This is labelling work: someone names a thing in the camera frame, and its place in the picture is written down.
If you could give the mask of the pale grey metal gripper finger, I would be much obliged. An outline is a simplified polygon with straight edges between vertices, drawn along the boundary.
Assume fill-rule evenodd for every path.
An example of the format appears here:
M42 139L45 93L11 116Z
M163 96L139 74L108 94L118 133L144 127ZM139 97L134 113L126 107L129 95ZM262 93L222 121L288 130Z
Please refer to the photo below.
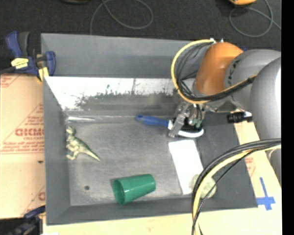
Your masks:
M182 132L182 127L184 126L185 117L183 115L178 115L174 119L169 121L168 124L168 136L171 138L184 137Z

